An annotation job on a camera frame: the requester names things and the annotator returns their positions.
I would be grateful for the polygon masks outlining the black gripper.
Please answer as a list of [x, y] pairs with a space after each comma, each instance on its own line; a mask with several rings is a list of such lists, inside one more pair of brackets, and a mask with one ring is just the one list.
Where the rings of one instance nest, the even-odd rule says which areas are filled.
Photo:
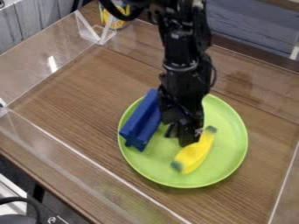
[[216, 84], [213, 64], [200, 62], [186, 66], [165, 62], [163, 68], [158, 96], [163, 123], [169, 125], [165, 136], [178, 137], [179, 145], [186, 147], [198, 142], [202, 135], [202, 100]]

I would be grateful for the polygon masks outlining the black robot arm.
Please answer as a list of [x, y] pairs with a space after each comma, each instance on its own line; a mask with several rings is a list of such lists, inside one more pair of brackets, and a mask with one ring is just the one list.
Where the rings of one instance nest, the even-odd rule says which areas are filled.
[[205, 126], [202, 101], [218, 79], [208, 49], [212, 29], [206, 0], [125, 0], [133, 12], [123, 13], [113, 0], [98, 0], [118, 19], [130, 22], [147, 11], [158, 25], [165, 56], [158, 88], [166, 135], [182, 147], [201, 140]]

